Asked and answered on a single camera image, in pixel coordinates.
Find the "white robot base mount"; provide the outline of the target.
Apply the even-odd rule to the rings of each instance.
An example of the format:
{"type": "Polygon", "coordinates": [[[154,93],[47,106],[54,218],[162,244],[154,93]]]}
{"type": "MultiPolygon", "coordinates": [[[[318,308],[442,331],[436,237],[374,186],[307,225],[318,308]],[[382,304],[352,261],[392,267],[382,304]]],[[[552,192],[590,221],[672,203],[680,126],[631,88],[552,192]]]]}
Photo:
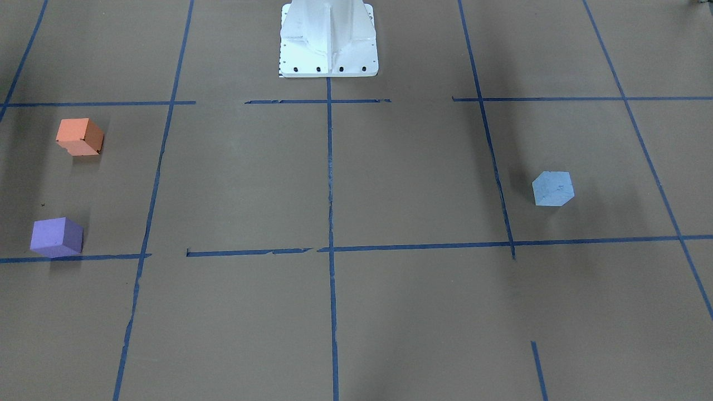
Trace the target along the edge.
{"type": "Polygon", "coordinates": [[[378,74],[375,15],[369,3],[292,1],[280,15],[280,77],[378,74]]]}

